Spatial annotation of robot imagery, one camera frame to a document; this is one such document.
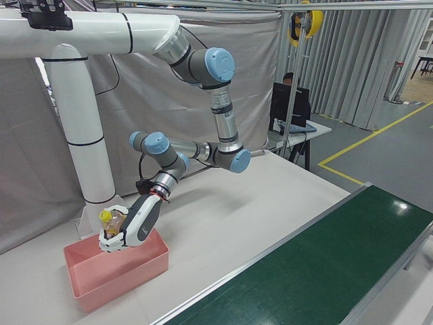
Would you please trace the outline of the white grey robot hand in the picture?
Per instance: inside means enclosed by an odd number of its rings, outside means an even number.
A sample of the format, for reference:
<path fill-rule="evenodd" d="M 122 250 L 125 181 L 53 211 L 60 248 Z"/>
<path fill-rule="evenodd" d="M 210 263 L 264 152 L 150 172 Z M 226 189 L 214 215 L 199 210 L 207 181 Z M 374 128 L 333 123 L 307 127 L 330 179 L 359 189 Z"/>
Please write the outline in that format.
<path fill-rule="evenodd" d="M 141 195 L 129 207 L 129 213 L 120 227 L 119 234 L 107 239 L 104 231 L 100 230 L 99 248 L 111 253 L 142 245 L 158 220 L 161 205 L 162 199 L 159 196 Z"/>

